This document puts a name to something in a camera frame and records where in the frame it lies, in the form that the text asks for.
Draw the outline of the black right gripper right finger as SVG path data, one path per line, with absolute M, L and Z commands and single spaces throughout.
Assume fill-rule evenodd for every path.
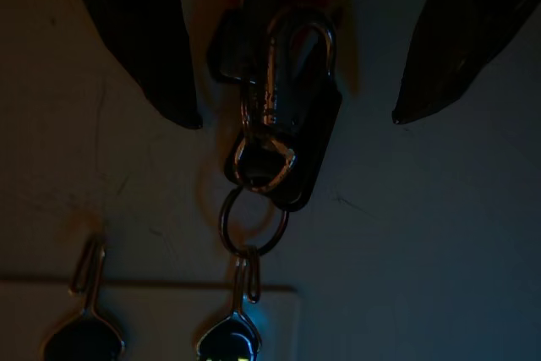
M 393 122 L 411 123 L 458 101 L 539 3 L 426 0 L 410 41 Z

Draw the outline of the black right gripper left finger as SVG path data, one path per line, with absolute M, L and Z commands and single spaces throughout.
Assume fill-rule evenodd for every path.
M 166 119 L 200 129 L 181 0 L 83 0 L 107 49 Z

